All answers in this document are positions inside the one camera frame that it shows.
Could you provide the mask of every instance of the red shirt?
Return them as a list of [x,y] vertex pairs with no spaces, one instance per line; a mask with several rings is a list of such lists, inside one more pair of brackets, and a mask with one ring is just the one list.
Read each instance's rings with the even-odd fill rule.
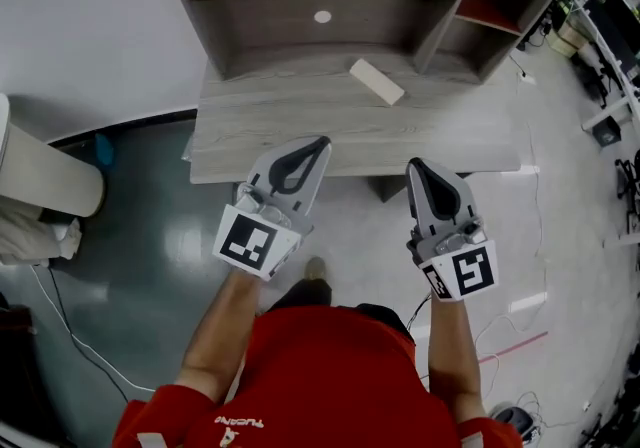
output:
[[515,429],[487,418],[455,425],[416,373],[414,345],[357,311],[286,308],[255,322],[238,391],[227,404],[182,386],[131,402],[113,446],[160,433],[184,448],[516,448]]

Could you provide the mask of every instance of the red shelf board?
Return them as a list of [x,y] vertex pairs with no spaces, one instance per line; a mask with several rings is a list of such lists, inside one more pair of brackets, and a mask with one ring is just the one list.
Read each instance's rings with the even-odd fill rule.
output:
[[491,0],[462,0],[457,14],[481,23],[496,25],[518,34],[521,33],[518,25],[501,13]]

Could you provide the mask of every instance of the person's left arm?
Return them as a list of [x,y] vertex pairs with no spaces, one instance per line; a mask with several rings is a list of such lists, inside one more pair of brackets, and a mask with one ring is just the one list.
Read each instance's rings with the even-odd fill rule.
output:
[[175,385],[156,390],[149,403],[128,404],[114,448],[139,447],[140,433],[161,434],[179,446],[194,419],[221,404],[249,343],[260,279],[233,269],[209,306],[185,353]]

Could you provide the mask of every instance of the sleeve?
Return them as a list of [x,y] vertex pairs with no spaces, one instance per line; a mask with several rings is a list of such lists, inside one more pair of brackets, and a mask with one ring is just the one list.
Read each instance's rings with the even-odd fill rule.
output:
[[522,438],[513,425],[490,418],[475,418],[458,425],[462,448],[522,448]]
[[169,448],[179,446],[194,421],[214,408],[213,401],[199,391],[177,385],[162,386],[149,403],[129,402],[112,447],[140,448],[140,433],[159,433]]

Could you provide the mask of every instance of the forearm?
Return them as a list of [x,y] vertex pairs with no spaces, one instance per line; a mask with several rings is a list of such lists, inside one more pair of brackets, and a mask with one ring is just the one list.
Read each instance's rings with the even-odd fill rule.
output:
[[429,388],[458,422],[484,415],[478,356],[462,301],[432,301]]
[[224,399],[249,343],[259,291],[257,277],[238,269],[229,273],[191,339],[177,384],[214,402]]

